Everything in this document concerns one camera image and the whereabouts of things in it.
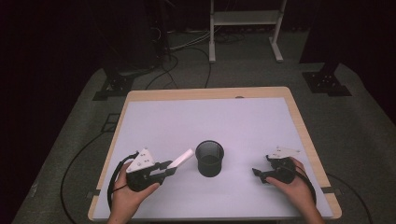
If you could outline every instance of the finger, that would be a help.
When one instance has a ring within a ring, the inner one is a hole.
[[[130,164],[131,164],[130,162],[127,162],[122,165],[122,167],[120,169],[119,177],[117,178],[115,186],[114,186],[115,188],[119,188],[126,184],[126,169],[128,168],[128,166]]]
[[[295,159],[295,158],[293,158],[293,157],[290,157],[290,159],[294,162],[294,164],[295,164],[296,166],[302,168],[302,169],[305,171],[304,165],[303,165],[300,161],[298,161],[297,159]]]
[[[277,188],[279,188],[279,189],[283,189],[283,188],[285,188],[285,186],[286,186],[285,183],[283,183],[283,182],[281,182],[281,181],[279,181],[279,180],[277,180],[277,179],[275,179],[275,178],[273,178],[273,177],[271,177],[271,176],[268,176],[267,178],[265,178],[265,180],[266,180],[268,183],[274,185],[275,187],[277,187]]]
[[[139,197],[141,197],[141,200],[143,201],[159,187],[160,187],[159,183],[154,183],[154,184],[148,186],[146,189],[143,189],[142,191],[140,191]]]

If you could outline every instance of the white shelf frame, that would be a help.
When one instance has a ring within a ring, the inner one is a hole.
[[[274,35],[269,37],[271,48],[278,63],[283,62],[282,54],[277,46],[280,25],[285,14],[287,0],[282,0],[279,10],[258,10],[258,11],[217,11],[214,10],[215,0],[210,1],[210,41],[209,41],[209,61],[216,62],[215,48],[215,26],[217,25],[260,25],[275,24]]]

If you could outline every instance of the black cable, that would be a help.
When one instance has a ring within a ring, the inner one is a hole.
[[[166,83],[165,85],[163,85],[163,90],[166,90],[166,88],[172,83],[174,83],[174,82],[170,81],[170,82]]]
[[[231,45],[231,44],[233,44],[233,43],[236,43],[236,42],[245,40],[245,35],[244,35],[244,34],[241,34],[241,33],[240,33],[239,35],[241,35],[242,38],[238,38],[236,35],[227,35],[226,41],[219,42],[219,44],[222,44],[222,45]]]
[[[110,182],[108,183],[108,188],[107,188],[107,204],[108,204],[108,207],[110,208],[110,211],[111,211],[111,204],[112,204],[111,195],[113,194],[114,191],[118,190],[118,189],[114,189],[114,183],[116,182],[117,176],[119,175],[119,172],[120,172],[123,164],[130,159],[136,158],[137,154],[138,153],[135,153],[134,155],[127,156],[125,159],[120,161],[119,164],[117,165],[116,169],[114,170],[113,175],[111,176],[111,179],[110,179]]]
[[[356,195],[356,197],[358,197],[359,201],[361,202],[361,205],[363,205],[364,210],[366,211],[366,214],[367,214],[367,218],[369,219],[369,223],[373,224],[374,222],[373,222],[372,216],[370,214],[369,208],[367,207],[366,203],[364,202],[363,198],[359,195],[359,193],[355,189],[353,189],[352,186],[350,186],[346,181],[341,179],[340,177],[338,177],[336,175],[329,174],[329,173],[326,173],[326,175],[340,181],[341,183],[346,185],[350,190],[352,190],[352,192]]]
[[[306,174],[305,170],[303,170],[303,168],[301,168],[300,166],[296,166],[296,168],[298,168],[301,172],[303,172],[305,176],[308,176],[308,175]]]
[[[161,76],[163,76],[163,75],[165,75],[165,74],[168,74],[170,71],[172,71],[172,70],[178,65],[178,58],[177,58],[176,56],[172,55],[172,54],[170,54],[170,56],[171,56],[172,58],[176,59],[175,65],[173,65],[169,70],[166,70],[165,72],[159,74],[159,75],[156,76],[154,79],[152,79],[152,80],[150,81],[150,83],[146,86],[145,90],[148,90],[148,89],[149,89],[149,86],[150,86],[155,80],[157,80],[157,78],[159,78],[159,77],[161,77]]]
[[[238,1],[238,0],[235,0],[235,1],[233,2],[233,8],[231,9],[231,11],[233,11],[233,10],[235,9],[236,2],[237,2],[237,1]],[[231,0],[228,1],[226,8],[224,8],[224,11],[228,11],[228,7],[230,6],[230,3],[231,3]],[[206,31],[203,31],[203,32],[206,32],[206,34],[205,34],[205,35],[201,35],[200,37],[198,37],[198,38],[196,38],[196,39],[190,41],[190,42],[187,43],[187,44],[184,44],[184,45],[178,46],[178,47],[172,47],[172,48],[169,48],[169,49],[170,49],[170,50],[183,49],[183,48],[186,48],[186,47],[188,47],[188,46],[192,46],[192,45],[196,45],[196,44],[198,44],[198,43],[201,43],[201,42],[203,42],[204,40],[207,40],[207,39],[210,37],[210,35],[209,35],[210,32],[209,32],[209,31],[206,30]]]
[[[175,58],[176,60],[177,60],[177,63],[178,63],[178,58],[175,56],[175,55],[171,55],[171,54],[169,54],[170,56],[171,56],[171,58],[173,57],[173,58]],[[173,69],[171,69],[171,70],[166,70],[164,67],[163,67],[163,63],[161,64],[161,68],[163,69],[163,71],[165,71],[168,75],[169,75],[169,77],[172,79],[172,82],[173,83],[175,83],[175,86],[176,86],[176,89],[178,89],[178,85],[176,84],[176,82],[175,82],[175,80],[173,79],[173,77],[172,77],[172,74],[170,73],[170,71]]]
[[[136,77],[138,77],[138,76],[142,76],[142,75],[146,75],[146,74],[148,74],[148,73],[151,73],[151,72],[154,71],[156,68],[157,68],[157,65],[156,65],[156,66],[152,66],[152,67],[150,67],[150,68],[148,68],[148,69],[141,69],[140,71],[133,72],[132,74],[129,74],[129,75],[122,75],[122,74],[120,74],[120,75],[121,75],[122,77],[134,79],[134,78],[136,78]]]
[[[113,189],[113,193],[116,192],[117,190],[123,189],[123,188],[125,188],[125,187],[127,187],[127,186],[128,186],[128,185],[126,184],[126,185],[124,185],[124,186],[122,186],[122,187],[119,187],[119,188],[117,188],[117,189]]]
[[[229,40],[230,36],[226,35],[224,33],[219,33],[218,35],[215,35],[215,42],[216,44],[223,44],[226,43]]]
[[[311,181],[309,180],[308,177],[300,174],[299,172],[294,172],[298,177],[300,177],[305,184],[308,186],[309,190],[311,191],[312,199],[314,200],[314,203],[317,204],[317,193],[315,192],[314,186],[312,185]]]
[[[206,88],[207,88],[207,83],[209,82],[209,79],[210,79],[210,74],[211,74],[211,72],[212,72],[212,64],[211,64],[210,61],[209,61],[209,55],[207,55],[207,53],[206,53],[204,50],[202,50],[202,49],[191,48],[191,47],[189,47],[189,48],[176,49],[176,50],[174,50],[174,52],[181,51],[181,50],[184,50],[184,49],[195,49],[195,50],[201,51],[201,52],[206,56],[207,62],[208,62],[208,64],[209,64],[209,72],[208,72],[208,74],[207,74],[206,83],[205,83],[205,89],[206,89]]]
[[[67,218],[74,224],[77,224],[76,221],[71,217],[71,215],[69,214],[69,212],[67,211],[66,208],[66,204],[64,203],[64,180],[66,179],[67,173],[69,172],[70,167],[72,166],[72,164],[74,163],[74,161],[76,160],[76,158],[81,154],[81,152],[83,152],[92,142],[94,142],[96,139],[98,139],[100,136],[102,136],[102,134],[104,133],[108,133],[107,131],[104,132],[100,132],[98,135],[96,135],[91,141],[89,141],[82,149],[79,150],[79,152],[76,154],[76,156],[73,158],[73,160],[70,161],[69,165],[67,166],[66,171],[64,172],[64,177],[62,178],[62,182],[61,182],[61,203],[62,203],[62,208],[67,216]]]
[[[172,33],[181,33],[181,34],[185,34],[185,35],[197,35],[197,36],[202,36],[202,33],[208,33],[208,30],[201,30],[201,31],[179,31],[179,32],[168,32],[168,34],[172,34]]]

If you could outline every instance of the cable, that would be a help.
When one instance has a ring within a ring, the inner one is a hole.
[[[224,38],[223,41],[218,40],[218,35],[215,36],[215,41],[217,44],[222,44],[222,45],[231,45],[233,43],[245,40],[245,35],[244,34],[240,34],[242,36],[242,38],[238,38],[236,35],[229,35],[229,34],[219,34],[222,38]]]
[[[220,33],[219,35],[215,36],[216,44],[226,43],[229,40],[229,35],[224,33]]]
[[[171,55],[171,54],[169,54],[169,55],[171,56],[171,58],[174,57],[174,58],[177,60],[177,63],[178,63],[178,58],[177,58],[175,55]],[[178,86],[177,86],[175,80],[173,79],[172,74],[170,73],[170,70],[166,70],[166,69],[163,67],[163,63],[161,64],[161,68],[163,69],[163,71],[165,71],[165,72],[169,75],[169,77],[172,79],[172,82],[175,83],[176,89],[178,89]]]
[[[123,189],[123,188],[125,188],[125,187],[127,187],[127,186],[128,186],[128,185],[126,184],[126,185],[121,186],[121,187],[119,187],[119,188],[117,188],[117,189],[113,189],[113,193],[116,192],[117,190]]]
[[[317,193],[316,193],[316,191],[314,189],[314,186],[312,185],[311,181],[309,180],[308,175],[306,175],[306,173],[305,173],[305,171],[303,171],[303,169],[301,169],[300,167],[296,166],[299,169],[301,169],[306,176],[300,174],[300,172],[297,172],[296,170],[291,170],[290,168],[288,168],[286,166],[281,165],[279,167],[291,172],[294,175],[297,175],[298,177],[300,177],[305,182],[305,184],[308,186],[309,190],[311,191],[311,196],[312,196],[312,199],[314,200],[314,203],[315,204],[317,203]]]
[[[140,71],[134,72],[134,73],[129,74],[129,75],[120,74],[120,76],[126,77],[126,78],[134,79],[134,78],[136,78],[137,76],[142,76],[142,75],[146,75],[146,74],[151,73],[152,71],[155,70],[156,67],[157,67],[157,66],[152,66],[152,67],[150,67],[149,69],[145,69],[145,70],[141,69]]]
[[[187,34],[187,35],[197,35],[200,36],[201,33],[207,33],[208,30],[185,30],[185,31],[179,31],[177,32],[176,30],[171,30],[168,31],[168,34],[175,34],[175,33],[182,33],[182,34]]]
[[[125,186],[123,186],[121,188],[114,189],[114,184],[116,182],[117,176],[119,175],[119,172],[120,172],[123,164],[126,161],[130,160],[130,159],[135,159],[137,155],[138,155],[138,153],[136,152],[134,155],[127,156],[125,159],[120,161],[119,164],[116,167],[116,170],[114,171],[113,175],[111,176],[111,179],[110,179],[110,182],[108,183],[108,188],[107,188],[107,204],[108,204],[108,208],[110,209],[110,211],[111,211],[111,205],[112,205],[112,202],[113,202],[112,198],[111,198],[111,195],[113,194],[114,191],[119,190],[119,189],[121,189],[121,188],[126,186],[125,185]]]
[[[231,2],[231,0],[228,1],[227,6],[226,6],[226,8],[224,9],[224,11],[228,11],[228,7],[230,6],[230,2]],[[237,0],[234,1],[234,3],[233,3],[233,8],[231,9],[231,11],[233,11],[233,10],[235,9],[236,3],[237,3]],[[214,34],[215,34],[221,27],[222,27],[222,26],[219,26],[219,27],[214,31]],[[172,47],[172,48],[169,48],[169,49],[170,49],[170,50],[183,49],[183,48],[186,48],[186,47],[188,47],[188,46],[198,44],[199,42],[202,42],[202,41],[208,39],[209,36],[210,36],[210,32],[209,32],[209,31],[206,31],[206,34],[204,34],[204,35],[202,35],[202,36],[200,36],[200,37],[198,37],[198,38],[196,38],[196,39],[193,39],[192,41],[188,42],[187,44],[183,44],[183,45],[180,45],[180,46]]]
[[[161,77],[161,76],[163,76],[163,75],[165,75],[165,74],[168,74],[170,71],[172,71],[172,70],[178,65],[178,58],[177,58],[176,56],[172,55],[172,54],[170,54],[170,56],[176,60],[175,65],[173,65],[169,70],[166,70],[165,72],[159,74],[159,75],[156,76],[154,79],[152,79],[152,80],[150,81],[150,83],[146,86],[145,90],[148,90],[148,89],[149,89],[149,86],[150,86],[157,78],[159,78],[159,77]]]
[[[373,224],[374,222],[373,222],[372,216],[370,214],[369,208],[367,207],[366,203],[364,202],[363,198],[359,195],[359,193],[355,189],[353,189],[352,186],[350,186],[346,181],[341,179],[340,177],[338,177],[336,175],[329,174],[329,173],[326,173],[326,175],[331,176],[332,178],[340,181],[341,183],[346,185],[350,190],[352,190],[352,192],[356,195],[356,197],[358,197],[359,201],[361,201],[361,205],[363,205],[364,210],[366,211],[367,218],[369,219],[369,222],[371,224]]]
[[[166,90],[166,88],[172,83],[173,83],[173,81],[170,81],[170,82],[166,83],[165,85],[163,85],[163,90]]]
[[[303,168],[301,168],[300,166],[297,166],[297,165],[296,165],[296,168],[298,168],[301,172],[303,172],[303,174],[304,174],[305,176],[308,176],[308,175],[306,174],[305,170],[303,170]]]
[[[209,64],[209,72],[208,72],[208,74],[207,74],[206,83],[205,83],[205,89],[206,89],[206,88],[207,88],[207,83],[209,82],[210,75],[211,75],[211,72],[212,72],[212,64],[211,64],[210,61],[209,61],[209,55],[207,55],[207,53],[206,53],[204,50],[202,50],[202,49],[197,49],[197,48],[182,48],[182,49],[174,50],[174,52],[181,51],[181,50],[183,50],[183,49],[195,49],[195,50],[199,50],[199,51],[201,51],[201,52],[206,56],[207,62],[208,62],[208,64]]]
[[[64,180],[66,179],[67,173],[69,172],[70,167],[72,166],[72,164],[74,163],[74,161],[76,160],[76,158],[81,154],[81,152],[83,152],[92,142],[94,142],[96,139],[98,139],[100,136],[102,136],[102,134],[104,133],[108,133],[108,130],[100,132],[98,135],[96,135],[91,141],[89,141],[84,147],[82,147],[79,152],[76,154],[76,156],[73,158],[73,160],[70,161],[69,165],[66,168],[66,171],[64,172],[64,177],[62,178],[62,182],[61,182],[61,190],[60,190],[60,194],[61,194],[61,203],[62,203],[62,208],[67,216],[67,218],[74,224],[77,224],[77,222],[71,217],[71,215],[69,214],[69,212],[67,211],[66,208],[66,204],[64,203]]]
[[[153,41],[154,41],[154,42],[159,41],[159,40],[161,39],[161,30],[158,29],[157,27],[150,27],[149,29],[150,29],[150,30],[156,30],[156,31],[158,31],[158,37],[157,37],[156,40],[153,40]]]

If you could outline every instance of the shelf leg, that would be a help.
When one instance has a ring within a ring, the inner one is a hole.
[[[276,27],[275,27],[275,32],[274,36],[270,37],[270,43],[271,43],[271,48],[275,54],[276,61],[278,63],[283,62],[283,57],[282,54],[280,53],[279,47],[277,46],[277,37],[279,36],[279,31],[280,31],[280,25],[282,24],[283,20],[283,15],[285,14],[285,7],[286,7],[287,0],[283,0],[282,4],[280,6],[279,14],[277,16],[277,21],[276,21]]]
[[[215,52],[215,1],[210,0],[210,40],[209,40],[209,62],[216,62]]]

